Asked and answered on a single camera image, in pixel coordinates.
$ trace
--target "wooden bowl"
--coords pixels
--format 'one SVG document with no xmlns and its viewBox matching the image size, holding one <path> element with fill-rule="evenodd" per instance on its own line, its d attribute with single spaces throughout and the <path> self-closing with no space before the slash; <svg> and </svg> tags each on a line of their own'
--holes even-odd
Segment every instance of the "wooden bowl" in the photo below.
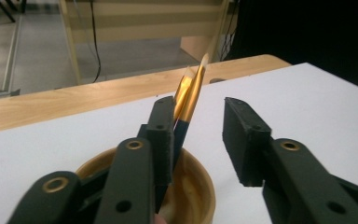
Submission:
<svg viewBox="0 0 358 224">
<path fill-rule="evenodd" d="M 80 178 L 106 169 L 116 150 L 107 150 L 77 169 Z M 173 172 L 173 184 L 168 187 L 159 214 L 167 223 L 210 224 L 213 220 L 215 195 L 213 183 L 204 167 L 185 149 Z"/>
</svg>

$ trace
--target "white table surface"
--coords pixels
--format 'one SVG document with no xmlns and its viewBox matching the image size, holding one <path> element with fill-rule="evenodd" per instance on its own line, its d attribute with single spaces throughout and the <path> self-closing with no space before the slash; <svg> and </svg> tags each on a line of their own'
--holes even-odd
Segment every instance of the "white table surface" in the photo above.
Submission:
<svg viewBox="0 0 358 224">
<path fill-rule="evenodd" d="M 39 177 L 75 171 L 134 137 L 163 96 L 0 132 L 0 223 Z M 215 83 L 203 87 L 184 145 L 213 180 L 213 223 L 270 223 L 261 189 L 239 183 L 226 153 L 225 97 L 246 101 L 274 138 L 302 142 L 331 174 L 358 184 L 358 87 L 307 63 Z"/>
</svg>

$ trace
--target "wooden table edge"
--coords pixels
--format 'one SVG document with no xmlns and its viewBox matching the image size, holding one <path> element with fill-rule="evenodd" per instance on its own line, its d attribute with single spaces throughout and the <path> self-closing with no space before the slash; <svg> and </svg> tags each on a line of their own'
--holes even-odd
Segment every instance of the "wooden table edge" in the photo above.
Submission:
<svg viewBox="0 0 358 224">
<path fill-rule="evenodd" d="M 272 55 L 260 55 L 207 67 L 204 83 L 232 79 L 290 66 Z M 176 91 L 185 68 L 126 77 L 54 91 L 0 99 L 0 131 Z"/>
</svg>

